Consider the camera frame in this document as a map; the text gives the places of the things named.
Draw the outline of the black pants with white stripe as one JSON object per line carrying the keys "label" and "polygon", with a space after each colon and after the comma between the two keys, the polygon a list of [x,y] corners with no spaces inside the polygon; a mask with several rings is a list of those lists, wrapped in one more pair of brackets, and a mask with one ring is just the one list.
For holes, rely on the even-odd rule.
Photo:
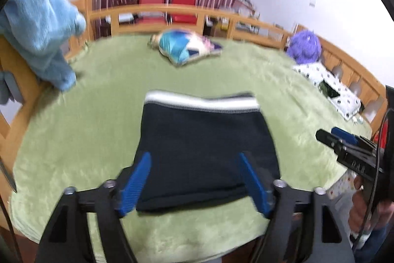
{"label": "black pants with white stripe", "polygon": [[252,93],[194,97],[149,91],[144,99],[136,159],[152,167],[137,211],[225,204],[247,190],[238,168],[242,152],[270,181],[280,178],[275,144]]}

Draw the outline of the white black-flowered pillow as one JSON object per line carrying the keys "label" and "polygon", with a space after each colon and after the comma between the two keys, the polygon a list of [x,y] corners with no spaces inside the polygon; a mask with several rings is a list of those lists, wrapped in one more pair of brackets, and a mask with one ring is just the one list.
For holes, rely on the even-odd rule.
{"label": "white black-flowered pillow", "polygon": [[361,100],[320,62],[294,65],[293,70],[313,84],[349,121],[358,114]]}

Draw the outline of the dark green cloth on pillow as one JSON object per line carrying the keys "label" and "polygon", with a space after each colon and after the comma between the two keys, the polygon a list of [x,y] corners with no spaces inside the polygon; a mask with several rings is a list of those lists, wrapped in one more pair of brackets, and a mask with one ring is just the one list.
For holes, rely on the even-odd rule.
{"label": "dark green cloth on pillow", "polygon": [[321,81],[321,83],[319,83],[319,91],[327,99],[335,99],[340,96],[339,92],[334,90],[326,81]]}

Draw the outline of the green fleece bed blanket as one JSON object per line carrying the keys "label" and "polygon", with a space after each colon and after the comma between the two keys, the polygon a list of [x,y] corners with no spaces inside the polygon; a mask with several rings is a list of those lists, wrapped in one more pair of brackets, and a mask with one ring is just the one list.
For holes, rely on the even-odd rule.
{"label": "green fleece bed blanket", "polygon": [[94,188],[132,163],[144,97],[153,89],[198,97],[253,93],[283,179],[303,190],[330,188],[345,172],[316,141],[318,129],[372,134],[367,122],[344,120],[282,51],[221,39],[220,55],[175,67],[148,42],[129,35],[90,43],[72,63],[75,86],[41,96],[13,166],[17,191],[9,205],[13,225],[31,241],[40,240],[66,187]]}

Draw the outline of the purple plush monster toy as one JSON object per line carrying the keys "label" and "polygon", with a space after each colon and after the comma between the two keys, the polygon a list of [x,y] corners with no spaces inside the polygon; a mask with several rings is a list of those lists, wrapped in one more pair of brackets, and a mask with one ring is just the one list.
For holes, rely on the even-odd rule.
{"label": "purple plush monster toy", "polygon": [[289,42],[286,54],[297,64],[315,63],[321,56],[319,38],[310,30],[295,33]]}

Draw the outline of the colourful geometric pillow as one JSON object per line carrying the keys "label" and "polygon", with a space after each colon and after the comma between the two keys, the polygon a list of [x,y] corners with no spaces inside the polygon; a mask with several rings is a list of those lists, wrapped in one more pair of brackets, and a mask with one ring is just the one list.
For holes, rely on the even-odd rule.
{"label": "colourful geometric pillow", "polygon": [[167,29],[154,34],[149,40],[175,66],[182,66],[212,55],[220,55],[222,46],[209,38],[186,29]]}

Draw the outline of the wooden bed frame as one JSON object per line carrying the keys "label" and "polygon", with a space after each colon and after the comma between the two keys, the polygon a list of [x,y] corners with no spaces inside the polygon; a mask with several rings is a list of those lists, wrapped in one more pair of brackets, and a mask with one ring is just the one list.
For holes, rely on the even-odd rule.
{"label": "wooden bed frame", "polygon": [[[84,15],[88,28],[81,36],[71,38],[66,57],[72,61],[90,43],[101,39],[129,35],[148,36],[167,29],[186,29],[202,34],[206,18],[228,21],[227,30],[222,34],[222,38],[226,40],[252,43],[284,52],[286,42],[291,37],[288,31],[256,19],[205,7],[143,4],[93,10],[92,0],[75,0],[73,4]],[[387,108],[384,86],[363,65],[337,46],[321,39],[321,48],[325,67],[341,67],[345,85],[359,83],[362,104],[377,104],[377,111],[372,115],[361,114],[364,122],[370,125],[373,136],[378,132]],[[13,165],[41,96],[53,88],[45,81],[35,80],[25,60],[5,39],[1,40],[1,69],[14,73],[24,99],[24,104],[13,120],[1,120],[1,157],[8,165]]]}

